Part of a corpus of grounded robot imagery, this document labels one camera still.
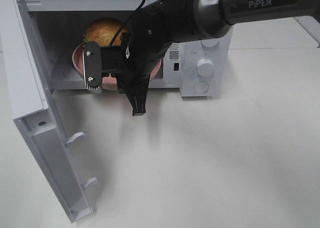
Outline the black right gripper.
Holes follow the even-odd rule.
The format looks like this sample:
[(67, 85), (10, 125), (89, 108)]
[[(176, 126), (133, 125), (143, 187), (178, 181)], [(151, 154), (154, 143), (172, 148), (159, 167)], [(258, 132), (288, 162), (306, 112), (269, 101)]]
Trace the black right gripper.
[(120, 45), (100, 46), (102, 81), (107, 76), (116, 78), (119, 91), (132, 106), (133, 117), (146, 113), (151, 73), (172, 44), (163, 11), (162, 2), (141, 8), (132, 15), (129, 31), (121, 34)]

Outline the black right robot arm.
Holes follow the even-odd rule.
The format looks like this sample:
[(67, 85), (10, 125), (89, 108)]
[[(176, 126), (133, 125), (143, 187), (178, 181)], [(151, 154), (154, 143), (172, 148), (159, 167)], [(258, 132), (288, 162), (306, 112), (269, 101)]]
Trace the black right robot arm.
[(117, 31), (121, 44), (84, 46), (85, 87), (101, 89), (112, 76), (123, 93), (148, 88), (152, 70), (173, 43), (218, 39), (235, 24), (289, 17), (320, 18), (320, 0), (157, 0), (141, 3)]

